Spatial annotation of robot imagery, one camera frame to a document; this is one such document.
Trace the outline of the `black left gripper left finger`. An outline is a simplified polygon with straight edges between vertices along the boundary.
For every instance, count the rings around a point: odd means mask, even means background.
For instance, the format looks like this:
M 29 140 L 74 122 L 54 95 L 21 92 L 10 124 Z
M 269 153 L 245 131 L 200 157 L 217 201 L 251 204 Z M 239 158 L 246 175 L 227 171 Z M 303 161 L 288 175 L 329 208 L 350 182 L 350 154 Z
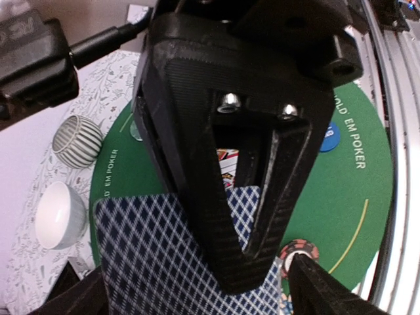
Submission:
M 32 314 L 107 314 L 108 296 L 101 267 L 72 288 L 31 311 Z

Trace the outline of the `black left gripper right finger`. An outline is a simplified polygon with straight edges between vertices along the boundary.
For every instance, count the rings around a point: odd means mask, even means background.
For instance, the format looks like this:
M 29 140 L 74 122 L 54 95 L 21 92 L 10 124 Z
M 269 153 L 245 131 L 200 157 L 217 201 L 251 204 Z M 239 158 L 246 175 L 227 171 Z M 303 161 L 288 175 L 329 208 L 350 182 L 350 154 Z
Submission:
M 293 313 L 300 315 L 384 314 L 368 301 L 353 294 L 305 255 L 295 255 L 289 272 Z

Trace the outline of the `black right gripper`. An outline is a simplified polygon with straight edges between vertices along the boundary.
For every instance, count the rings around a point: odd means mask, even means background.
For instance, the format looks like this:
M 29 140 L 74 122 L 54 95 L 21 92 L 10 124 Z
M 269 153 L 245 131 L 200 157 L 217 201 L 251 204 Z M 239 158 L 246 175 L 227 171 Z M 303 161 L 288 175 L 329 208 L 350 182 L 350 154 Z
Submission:
M 167 93 L 330 90 L 363 72 L 349 1 L 159 1 L 154 87 Z

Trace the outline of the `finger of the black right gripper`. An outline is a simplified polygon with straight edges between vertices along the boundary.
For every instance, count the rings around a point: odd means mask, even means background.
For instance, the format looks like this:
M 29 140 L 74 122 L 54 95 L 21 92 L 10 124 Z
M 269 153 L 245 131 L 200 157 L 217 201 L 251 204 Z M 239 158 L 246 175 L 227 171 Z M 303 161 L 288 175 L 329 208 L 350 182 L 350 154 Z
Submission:
M 277 253 L 333 113 L 330 83 L 283 52 L 214 20 L 163 14 L 150 25 L 133 96 L 159 179 L 174 192 L 226 294 L 259 287 Z M 260 190 L 239 242 L 217 152 L 239 153 L 236 186 Z

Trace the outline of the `red black poker chip stack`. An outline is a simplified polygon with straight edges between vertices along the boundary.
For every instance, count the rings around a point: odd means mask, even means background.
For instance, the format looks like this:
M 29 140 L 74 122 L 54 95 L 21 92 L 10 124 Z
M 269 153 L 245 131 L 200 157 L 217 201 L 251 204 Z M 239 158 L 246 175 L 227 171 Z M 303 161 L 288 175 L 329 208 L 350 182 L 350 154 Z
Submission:
M 319 250 L 311 242 L 305 239 L 294 239 L 286 244 L 280 251 L 280 273 L 285 280 L 288 279 L 288 272 L 295 255 L 305 255 L 315 262 L 319 261 Z

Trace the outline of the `grey playing card deck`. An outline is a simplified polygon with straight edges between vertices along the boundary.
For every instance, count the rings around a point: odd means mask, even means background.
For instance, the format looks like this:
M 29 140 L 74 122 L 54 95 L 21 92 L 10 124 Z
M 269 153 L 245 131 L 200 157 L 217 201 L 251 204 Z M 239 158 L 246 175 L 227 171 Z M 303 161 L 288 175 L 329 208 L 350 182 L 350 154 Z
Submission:
M 224 294 L 174 194 L 103 198 L 93 207 L 111 314 L 277 314 L 278 265 L 263 284 Z

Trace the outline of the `blue small blind button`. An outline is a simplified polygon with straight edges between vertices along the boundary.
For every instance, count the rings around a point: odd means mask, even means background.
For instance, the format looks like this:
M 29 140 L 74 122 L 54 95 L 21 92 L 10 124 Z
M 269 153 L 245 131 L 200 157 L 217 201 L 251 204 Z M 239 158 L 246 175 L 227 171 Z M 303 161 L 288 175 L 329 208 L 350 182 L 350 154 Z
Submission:
M 325 132 L 324 140 L 320 147 L 320 152 L 326 153 L 334 150 L 336 147 L 338 147 L 340 140 L 341 132 L 338 126 L 334 122 L 331 122 L 327 128 L 327 131 Z

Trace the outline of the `clear acrylic dealer button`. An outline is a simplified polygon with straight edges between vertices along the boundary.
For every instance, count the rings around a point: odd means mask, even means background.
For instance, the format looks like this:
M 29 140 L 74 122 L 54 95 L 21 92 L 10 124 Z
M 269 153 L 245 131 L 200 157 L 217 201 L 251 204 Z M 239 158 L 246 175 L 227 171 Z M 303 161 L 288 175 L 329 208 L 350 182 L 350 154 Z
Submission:
M 138 142 L 142 142 L 142 137 L 137 129 L 137 125 L 134 121 L 131 122 L 129 127 L 130 135 Z

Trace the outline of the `blue poker chips pile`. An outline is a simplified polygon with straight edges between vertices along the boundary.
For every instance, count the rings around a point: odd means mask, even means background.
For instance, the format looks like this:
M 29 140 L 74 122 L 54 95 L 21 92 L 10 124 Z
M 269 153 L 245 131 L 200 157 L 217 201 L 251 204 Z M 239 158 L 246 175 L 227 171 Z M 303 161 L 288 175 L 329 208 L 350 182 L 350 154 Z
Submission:
M 285 293 L 280 295 L 279 315 L 293 315 L 291 295 L 286 295 Z

